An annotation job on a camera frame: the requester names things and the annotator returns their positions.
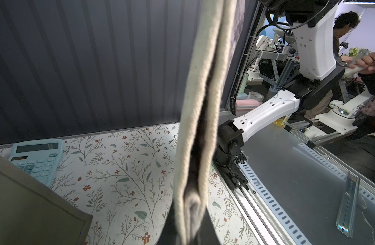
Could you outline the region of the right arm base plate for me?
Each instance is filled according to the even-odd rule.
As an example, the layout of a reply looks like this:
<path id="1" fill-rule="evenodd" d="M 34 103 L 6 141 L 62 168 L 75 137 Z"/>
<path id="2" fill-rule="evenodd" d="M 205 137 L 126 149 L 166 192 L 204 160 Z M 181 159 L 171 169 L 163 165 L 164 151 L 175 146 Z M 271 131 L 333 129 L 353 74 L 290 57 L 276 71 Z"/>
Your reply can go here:
<path id="1" fill-rule="evenodd" d="M 242 163 L 242 160 L 245 160 L 241 154 L 230 156 L 221 151 L 216 151 L 213 160 L 230 190 L 242 187 L 247 191 L 249 190 L 248 180 L 238 167 L 238 164 Z"/>

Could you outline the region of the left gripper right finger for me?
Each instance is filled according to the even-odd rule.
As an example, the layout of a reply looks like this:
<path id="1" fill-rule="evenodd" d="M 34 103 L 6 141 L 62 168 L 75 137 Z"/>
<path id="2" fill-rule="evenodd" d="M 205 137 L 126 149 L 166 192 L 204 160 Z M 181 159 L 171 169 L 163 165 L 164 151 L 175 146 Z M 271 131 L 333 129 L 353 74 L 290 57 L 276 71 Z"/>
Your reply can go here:
<path id="1" fill-rule="evenodd" d="M 217 237 L 215 228 L 212 224 L 208 210 L 202 218 L 200 228 L 196 234 L 196 244 L 197 245 L 220 245 L 220 241 Z"/>

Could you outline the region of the operator hand in background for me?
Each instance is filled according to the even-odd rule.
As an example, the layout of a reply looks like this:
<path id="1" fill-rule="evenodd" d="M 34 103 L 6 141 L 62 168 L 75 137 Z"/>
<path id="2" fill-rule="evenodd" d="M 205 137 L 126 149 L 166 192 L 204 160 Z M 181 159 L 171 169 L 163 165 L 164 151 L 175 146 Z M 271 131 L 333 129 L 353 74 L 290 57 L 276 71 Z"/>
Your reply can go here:
<path id="1" fill-rule="evenodd" d="M 355 64 L 349 65 L 350 69 L 359 68 L 359 73 L 369 75 L 375 73 L 375 53 L 363 56 L 361 59 L 356 60 Z"/>

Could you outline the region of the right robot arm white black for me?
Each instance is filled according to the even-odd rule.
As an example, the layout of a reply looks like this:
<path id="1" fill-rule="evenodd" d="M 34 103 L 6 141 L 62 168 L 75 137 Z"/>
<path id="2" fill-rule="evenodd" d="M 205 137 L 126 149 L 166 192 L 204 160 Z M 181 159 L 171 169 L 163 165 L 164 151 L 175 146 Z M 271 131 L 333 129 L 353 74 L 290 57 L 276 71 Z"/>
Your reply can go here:
<path id="1" fill-rule="evenodd" d="M 296 68 L 288 61 L 274 70 L 279 91 L 252 111 L 219 126 L 214 163 L 233 169 L 242 146 L 276 120 L 318 105 L 345 73 L 332 51 L 332 29 L 338 1 L 260 1 L 259 15 L 270 26 L 293 36 Z"/>

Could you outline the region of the cream canvas bag painting print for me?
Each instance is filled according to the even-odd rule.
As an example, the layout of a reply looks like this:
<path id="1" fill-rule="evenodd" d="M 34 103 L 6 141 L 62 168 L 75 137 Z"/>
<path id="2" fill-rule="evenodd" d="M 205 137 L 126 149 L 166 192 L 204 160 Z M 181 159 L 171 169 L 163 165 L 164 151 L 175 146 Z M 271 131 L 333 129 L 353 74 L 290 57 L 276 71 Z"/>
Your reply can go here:
<path id="1" fill-rule="evenodd" d="M 173 198 L 181 245 L 196 245 L 208 203 L 224 84 L 243 29 L 244 1 L 203 1 L 176 149 Z"/>

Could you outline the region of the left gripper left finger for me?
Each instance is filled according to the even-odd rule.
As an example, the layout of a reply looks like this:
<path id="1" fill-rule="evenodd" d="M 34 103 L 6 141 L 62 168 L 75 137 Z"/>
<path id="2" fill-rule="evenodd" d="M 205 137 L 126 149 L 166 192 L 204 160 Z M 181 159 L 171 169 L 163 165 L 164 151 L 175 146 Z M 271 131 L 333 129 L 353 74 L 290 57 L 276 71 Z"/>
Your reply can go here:
<path id="1" fill-rule="evenodd" d="M 181 240 L 176 225 L 174 206 L 174 202 L 172 202 L 162 233 L 157 241 L 157 245 L 181 245 Z"/>

